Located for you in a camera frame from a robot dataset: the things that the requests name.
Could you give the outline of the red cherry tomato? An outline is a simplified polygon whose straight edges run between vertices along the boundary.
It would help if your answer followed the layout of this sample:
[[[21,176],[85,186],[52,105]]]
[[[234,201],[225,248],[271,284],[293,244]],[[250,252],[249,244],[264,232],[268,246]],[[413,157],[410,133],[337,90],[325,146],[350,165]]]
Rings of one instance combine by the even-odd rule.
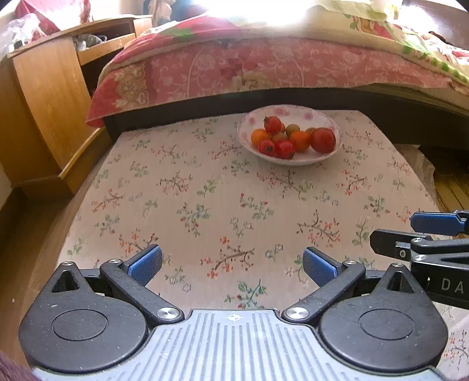
[[[276,143],[276,154],[279,159],[292,159],[295,156],[295,148],[291,141],[282,140]]]
[[[271,140],[262,140],[258,143],[258,151],[268,157],[276,156],[276,145]]]
[[[265,131],[271,136],[284,131],[281,120],[276,116],[264,117],[263,125]]]

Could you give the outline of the large red tomato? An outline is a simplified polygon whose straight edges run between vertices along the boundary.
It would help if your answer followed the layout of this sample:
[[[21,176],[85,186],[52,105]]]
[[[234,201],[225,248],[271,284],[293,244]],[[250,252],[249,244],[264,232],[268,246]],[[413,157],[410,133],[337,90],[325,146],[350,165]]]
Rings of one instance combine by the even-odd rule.
[[[328,128],[314,129],[310,135],[310,146],[319,153],[333,152],[335,144],[335,134]]]

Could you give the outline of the small orange mandarin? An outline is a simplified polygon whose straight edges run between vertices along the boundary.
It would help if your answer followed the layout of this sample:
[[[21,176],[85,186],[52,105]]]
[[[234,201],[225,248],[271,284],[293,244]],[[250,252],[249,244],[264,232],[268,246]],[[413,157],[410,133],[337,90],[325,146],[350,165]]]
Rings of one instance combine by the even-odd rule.
[[[310,134],[306,131],[294,131],[289,135],[295,152],[303,153],[310,147]]]

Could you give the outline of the brown longan front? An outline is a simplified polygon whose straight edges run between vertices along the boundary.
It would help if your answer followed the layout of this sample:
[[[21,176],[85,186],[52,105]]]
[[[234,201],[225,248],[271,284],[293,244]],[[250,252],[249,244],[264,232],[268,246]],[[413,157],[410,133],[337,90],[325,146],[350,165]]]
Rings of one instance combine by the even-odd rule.
[[[279,142],[288,140],[288,137],[284,132],[278,132],[278,133],[271,136],[271,140],[274,143],[279,143]]]

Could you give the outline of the greenish brown longan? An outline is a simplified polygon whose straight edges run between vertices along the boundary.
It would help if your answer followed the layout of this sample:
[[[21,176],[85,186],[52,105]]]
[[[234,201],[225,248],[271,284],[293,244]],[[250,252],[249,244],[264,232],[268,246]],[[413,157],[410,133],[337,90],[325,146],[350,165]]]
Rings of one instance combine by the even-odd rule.
[[[296,124],[290,124],[286,127],[286,135],[290,137],[294,132],[300,132],[300,127]]]

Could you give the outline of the white floral plate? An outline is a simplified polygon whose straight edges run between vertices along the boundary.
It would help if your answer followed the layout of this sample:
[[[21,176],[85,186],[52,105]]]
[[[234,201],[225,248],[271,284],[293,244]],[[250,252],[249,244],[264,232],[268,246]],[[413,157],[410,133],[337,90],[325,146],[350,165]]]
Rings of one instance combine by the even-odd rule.
[[[276,116],[285,124],[296,124],[299,127],[328,128],[335,135],[335,148],[330,153],[319,153],[309,147],[303,153],[296,153],[292,159],[269,157],[258,151],[251,141],[251,134],[263,127],[264,117]],[[272,105],[264,106],[247,113],[237,127],[239,143],[250,153],[265,161],[286,166],[305,166],[329,159],[337,153],[344,143],[344,134],[339,125],[323,112],[305,106]]]

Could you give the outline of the beige plastic bag on floor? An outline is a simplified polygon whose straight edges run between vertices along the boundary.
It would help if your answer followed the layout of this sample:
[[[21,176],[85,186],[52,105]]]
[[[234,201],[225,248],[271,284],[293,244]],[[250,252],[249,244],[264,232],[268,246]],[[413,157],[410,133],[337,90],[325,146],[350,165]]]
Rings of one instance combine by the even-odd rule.
[[[405,158],[419,180],[423,183],[429,196],[434,202],[437,201],[436,188],[434,183],[435,167],[425,157],[418,144],[396,144],[397,151]]]

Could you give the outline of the floral tablecloth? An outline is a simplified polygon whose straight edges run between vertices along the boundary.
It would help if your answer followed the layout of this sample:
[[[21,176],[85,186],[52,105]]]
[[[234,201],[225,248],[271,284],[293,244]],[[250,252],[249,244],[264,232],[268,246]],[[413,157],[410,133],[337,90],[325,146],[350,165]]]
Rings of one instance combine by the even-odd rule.
[[[370,270],[390,260],[375,229],[407,231],[437,204],[365,115],[332,111],[344,145],[304,167],[275,165],[238,141],[242,116],[126,132],[98,170],[60,253],[80,268],[164,253],[148,287],[186,323],[159,329],[111,380],[368,380],[277,312],[316,286],[302,254],[317,247]]]

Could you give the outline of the colourful patchwork quilt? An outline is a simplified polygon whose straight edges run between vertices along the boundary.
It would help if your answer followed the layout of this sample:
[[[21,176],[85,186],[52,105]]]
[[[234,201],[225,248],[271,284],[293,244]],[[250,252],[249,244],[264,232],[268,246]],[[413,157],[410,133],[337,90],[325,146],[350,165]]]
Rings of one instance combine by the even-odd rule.
[[[285,18],[272,3],[246,10],[234,4],[151,29],[130,43],[109,68],[134,64],[179,47],[212,40],[298,37],[365,47],[398,55],[421,67],[468,85],[468,51],[386,20],[369,4],[352,1],[288,1]]]

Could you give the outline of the wooden cabinet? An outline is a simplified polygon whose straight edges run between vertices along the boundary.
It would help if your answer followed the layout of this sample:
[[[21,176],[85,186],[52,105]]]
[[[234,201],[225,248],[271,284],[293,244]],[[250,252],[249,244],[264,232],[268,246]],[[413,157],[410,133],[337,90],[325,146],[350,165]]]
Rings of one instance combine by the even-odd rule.
[[[1,60],[1,165],[29,198],[74,195],[111,145],[87,125],[103,67],[152,26],[149,16],[88,22]]]

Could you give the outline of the pink floral bed sheet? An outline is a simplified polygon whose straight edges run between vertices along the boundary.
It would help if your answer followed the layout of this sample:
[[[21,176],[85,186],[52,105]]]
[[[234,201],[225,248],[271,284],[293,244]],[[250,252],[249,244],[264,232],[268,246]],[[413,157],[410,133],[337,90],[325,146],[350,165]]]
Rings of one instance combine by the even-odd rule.
[[[86,122],[170,102],[280,88],[409,87],[462,109],[468,87],[401,56],[299,38],[213,40],[103,70]]]

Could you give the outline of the blue white clothes pile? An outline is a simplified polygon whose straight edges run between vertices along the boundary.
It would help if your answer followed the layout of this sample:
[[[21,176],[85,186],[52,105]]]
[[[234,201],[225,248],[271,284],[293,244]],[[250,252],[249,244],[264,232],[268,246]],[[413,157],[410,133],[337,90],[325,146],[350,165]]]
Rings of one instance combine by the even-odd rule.
[[[145,0],[142,10],[151,16],[153,27],[194,18],[206,11],[193,0]]]

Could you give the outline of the white plastic bag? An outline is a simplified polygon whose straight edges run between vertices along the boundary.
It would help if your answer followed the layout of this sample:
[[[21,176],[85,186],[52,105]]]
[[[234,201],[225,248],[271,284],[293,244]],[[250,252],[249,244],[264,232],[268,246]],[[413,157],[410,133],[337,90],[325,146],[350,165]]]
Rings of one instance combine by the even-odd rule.
[[[10,21],[1,31],[1,59],[15,49],[44,36],[45,33],[40,28],[40,20],[34,13],[28,13],[23,18]]]

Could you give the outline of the red cloth on cabinet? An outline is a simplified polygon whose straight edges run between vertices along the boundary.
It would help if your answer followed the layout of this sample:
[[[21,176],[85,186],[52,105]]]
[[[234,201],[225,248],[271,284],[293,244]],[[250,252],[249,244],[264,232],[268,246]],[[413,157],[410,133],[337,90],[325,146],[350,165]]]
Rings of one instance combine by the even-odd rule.
[[[89,0],[21,0],[15,9],[16,18],[35,14],[40,29],[54,34],[87,23],[92,19]]]

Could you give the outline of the dark bed frame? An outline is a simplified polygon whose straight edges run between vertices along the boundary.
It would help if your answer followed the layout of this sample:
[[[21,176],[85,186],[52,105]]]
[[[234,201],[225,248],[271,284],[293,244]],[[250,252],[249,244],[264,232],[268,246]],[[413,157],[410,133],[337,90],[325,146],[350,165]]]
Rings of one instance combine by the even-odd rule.
[[[364,113],[393,143],[468,148],[468,114],[402,95],[340,88],[284,88],[219,94],[170,102],[104,118],[112,140],[126,131],[189,119],[247,113],[264,106],[307,106],[316,110]]]

